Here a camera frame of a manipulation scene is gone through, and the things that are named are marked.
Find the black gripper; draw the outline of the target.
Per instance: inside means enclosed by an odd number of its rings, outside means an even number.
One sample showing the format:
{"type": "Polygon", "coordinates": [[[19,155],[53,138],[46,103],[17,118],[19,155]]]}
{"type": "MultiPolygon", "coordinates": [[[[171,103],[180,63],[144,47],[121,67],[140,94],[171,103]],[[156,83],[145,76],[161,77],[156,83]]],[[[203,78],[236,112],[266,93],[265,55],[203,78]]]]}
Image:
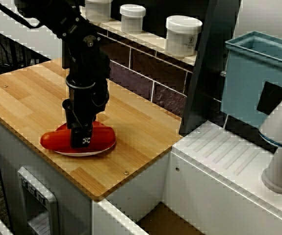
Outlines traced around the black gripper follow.
{"type": "Polygon", "coordinates": [[[109,100],[107,80],[94,82],[89,87],[69,85],[69,98],[62,102],[67,128],[71,129],[71,148],[88,147],[92,137],[92,122],[105,110],[109,100]]]}

